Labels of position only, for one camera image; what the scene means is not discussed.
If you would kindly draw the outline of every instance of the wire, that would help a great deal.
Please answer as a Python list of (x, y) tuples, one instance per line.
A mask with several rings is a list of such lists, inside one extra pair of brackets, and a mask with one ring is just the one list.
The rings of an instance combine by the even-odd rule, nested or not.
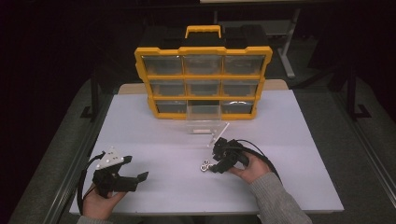
[(93, 186), (93, 188), (91, 188), (90, 190), (88, 190), (85, 194), (84, 197), (82, 197), (82, 201), (84, 202), (85, 198), (87, 197), (87, 195), (89, 195), (94, 189), (96, 189), (96, 186)]
[(264, 156), (264, 153), (263, 153), (258, 147), (256, 147), (256, 145), (254, 145), (253, 143), (249, 142), (248, 140), (245, 140), (245, 139), (238, 139), (238, 140), (235, 140), (235, 141), (237, 141), (237, 142), (247, 142), (247, 143), (253, 145), (253, 146), (254, 146), (255, 148), (257, 148), (257, 150), (259, 150), (260, 153)]
[(83, 205), (83, 197), (82, 197), (82, 189), (84, 188), (84, 181), (85, 181), (85, 177), (87, 175), (87, 170), (90, 167), (90, 165), (96, 161), (96, 160), (101, 160), (104, 156), (105, 156), (105, 152), (103, 151), (102, 154), (97, 155), (95, 157), (93, 157), (90, 161), (88, 161), (87, 165), (85, 166), (85, 168), (81, 171), (81, 175), (79, 177), (79, 181), (78, 181), (78, 185), (77, 185), (77, 204), (78, 204), (78, 210), (79, 213), (82, 215), (82, 205)]

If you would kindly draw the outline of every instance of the person's left hand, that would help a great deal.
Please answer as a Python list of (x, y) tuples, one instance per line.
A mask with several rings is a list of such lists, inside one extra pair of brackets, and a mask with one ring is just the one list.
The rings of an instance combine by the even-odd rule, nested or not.
[(88, 195), (85, 196), (82, 215), (95, 219), (107, 220), (116, 204), (126, 195), (127, 192), (118, 192), (113, 195), (109, 192), (107, 198), (98, 194), (97, 188), (92, 184), (88, 190)]

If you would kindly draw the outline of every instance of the yellow frame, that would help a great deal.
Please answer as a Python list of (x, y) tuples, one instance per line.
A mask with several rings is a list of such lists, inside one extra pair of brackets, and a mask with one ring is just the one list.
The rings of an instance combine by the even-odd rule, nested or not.
[[(217, 31), (217, 28), (211, 28), (211, 31)], [(224, 62), (221, 62), (221, 72), (216, 75), (193, 75), (185, 73), (185, 66), (183, 63), (182, 56), (185, 55), (200, 55), (200, 54), (214, 54), (221, 56), (229, 55), (262, 55), (264, 57), (264, 62), (262, 63), (262, 69), (258, 75), (231, 75), (224, 73)], [(148, 106), (153, 112), (154, 116), (158, 119), (186, 119), (186, 114), (180, 113), (159, 113), (157, 106), (155, 105), (156, 100), (176, 100), (176, 101), (188, 101), (188, 100), (219, 100), (219, 101), (253, 101), (252, 110), (249, 114), (221, 114), (221, 119), (254, 119), (257, 114), (256, 105), (261, 99), (262, 88), (265, 81), (265, 70), (272, 58), (272, 50), (268, 46), (258, 46), (258, 47), (247, 47), (245, 49), (226, 49), (224, 47), (181, 47), (179, 49), (159, 49), (159, 48), (137, 48), (134, 52), (136, 58), (136, 70), (139, 77), (145, 83), (146, 90), (148, 92)], [(180, 56), (182, 74), (181, 75), (149, 75), (146, 70), (146, 66), (143, 61), (143, 56)], [(186, 94), (183, 96), (159, 96), (153, 95), (150, 86), (150, 81), (154, 79), (161, 80), (171, 80), (171, 79), (196, 79), (196, 80), (206, 80), (206, 79), (218, 79), (222, 80), (259, 80), (257, 85), (256, 94), (254, 96), (194, 96), (187, 95), (187, 86), (184, 84)]]

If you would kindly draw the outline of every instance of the organizer handle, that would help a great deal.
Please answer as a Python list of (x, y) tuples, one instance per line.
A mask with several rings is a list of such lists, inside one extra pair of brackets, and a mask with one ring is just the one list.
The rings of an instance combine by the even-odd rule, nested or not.
[(189, 32), (218, 32), (221, 38), (221, 27), (219, 25), (192, 25), (188, 26), (184, 38), (189, 37)]

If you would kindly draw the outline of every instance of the white table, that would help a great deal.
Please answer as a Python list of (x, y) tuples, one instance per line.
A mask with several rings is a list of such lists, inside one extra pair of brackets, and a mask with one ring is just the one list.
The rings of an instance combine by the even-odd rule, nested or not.
[[(115, 207), (132, 216), (258, 214), (248, 185), (224, 173), (203, 173), (204, 159), (212, 159), (207, 134), (188, 134), (184, 120), (155, 119), (146, 94), (116, 95), (92, 155), (115, 147), (133, 156), (120, 169), (122, 176), (149, 171)], [(318, 154), (292, 91), (264, 91), (254, 120), (230, 121), (222, 137), (246, 139), (273, 162), (283, 185), (305, 212), (330, 213), (344, 207)], [(92, 182), (94, 164), (85, 181)], [(78, 213), (76, 200), (71, 213)]]

